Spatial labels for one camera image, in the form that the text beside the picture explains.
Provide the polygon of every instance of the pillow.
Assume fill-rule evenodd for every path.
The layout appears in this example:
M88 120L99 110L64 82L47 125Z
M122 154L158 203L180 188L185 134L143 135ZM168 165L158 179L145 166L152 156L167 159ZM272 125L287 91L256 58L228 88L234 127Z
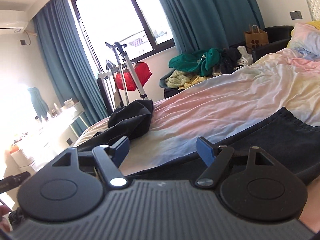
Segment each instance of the pillow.
M312 25L313 27L316 27L318 30L320 30L320 21L308 22L307 24Z
M288 48L320 56L320 30L310 24L297 23Z

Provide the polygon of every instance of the green jacket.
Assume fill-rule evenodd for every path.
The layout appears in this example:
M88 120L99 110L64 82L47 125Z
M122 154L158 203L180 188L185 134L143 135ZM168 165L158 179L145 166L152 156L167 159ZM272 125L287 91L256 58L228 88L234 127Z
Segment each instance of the green jacket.
M196 51L192 54L181 54L169 62L169 68L184 72L194 72L202 77L212 74L213 67L220 62L222 49Z

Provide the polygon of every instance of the metal pole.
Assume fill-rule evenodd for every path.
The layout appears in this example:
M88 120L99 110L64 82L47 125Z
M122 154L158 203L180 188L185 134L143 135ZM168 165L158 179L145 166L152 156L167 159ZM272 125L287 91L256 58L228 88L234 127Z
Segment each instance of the metal pole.
M128 57L128 55L125 55L124 56L124 63L127 65L127 69L129 70L131 76L132 76L132 79L133 81L135 82L137 88L138 88L138 91L140 93L140 97L143 99L143 100L149 100L148 97L147 97L147 94L146 92L144 91L143 89L143 86L141 85L141 82L133 68L133 65Z

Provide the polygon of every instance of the light switch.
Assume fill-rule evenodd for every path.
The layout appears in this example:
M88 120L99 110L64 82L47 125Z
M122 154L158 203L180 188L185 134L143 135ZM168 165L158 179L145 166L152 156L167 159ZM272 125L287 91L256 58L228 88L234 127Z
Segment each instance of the light switch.
M290 16L291 16L292 20L301 20L302 19L301 11L290 12Z

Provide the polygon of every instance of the white box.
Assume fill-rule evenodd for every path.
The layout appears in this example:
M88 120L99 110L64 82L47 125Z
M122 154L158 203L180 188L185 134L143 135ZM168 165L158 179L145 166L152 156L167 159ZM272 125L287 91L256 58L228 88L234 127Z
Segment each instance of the white box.
M11 156L19 167L28 166L34 161L33 157L25 155L22 149L12 153Z
M21 172L25 172L25 171L29 172L31 174L31 176L35 175L36 172L37 172L37 168L36 168L35 162L31 163L28 166L20 167L19 169L21 170Z

